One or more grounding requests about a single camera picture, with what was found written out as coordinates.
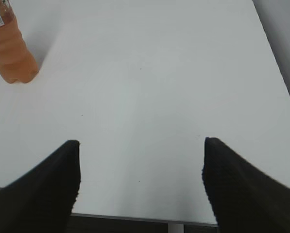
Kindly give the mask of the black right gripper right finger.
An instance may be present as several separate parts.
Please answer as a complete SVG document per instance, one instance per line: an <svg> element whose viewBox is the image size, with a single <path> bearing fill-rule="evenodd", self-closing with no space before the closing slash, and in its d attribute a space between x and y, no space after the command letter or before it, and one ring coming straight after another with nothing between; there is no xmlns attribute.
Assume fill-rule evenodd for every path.
<svg viewBox="0 0 290 233"><path fill-rule="evenodd" d="M290 188L218 138L204 143L202 179L222 233L290 233Z"/></svg>

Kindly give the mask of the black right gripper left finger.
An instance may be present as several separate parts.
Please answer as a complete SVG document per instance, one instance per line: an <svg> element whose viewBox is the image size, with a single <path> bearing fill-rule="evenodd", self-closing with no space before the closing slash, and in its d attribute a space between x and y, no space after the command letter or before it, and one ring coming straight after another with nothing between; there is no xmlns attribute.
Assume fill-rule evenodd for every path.
<svg viewBox="0 0 290 233"><path fill-rule="evenodd" d="M0 233L63 233L81 183L77 140L0 190Z"/></svg>

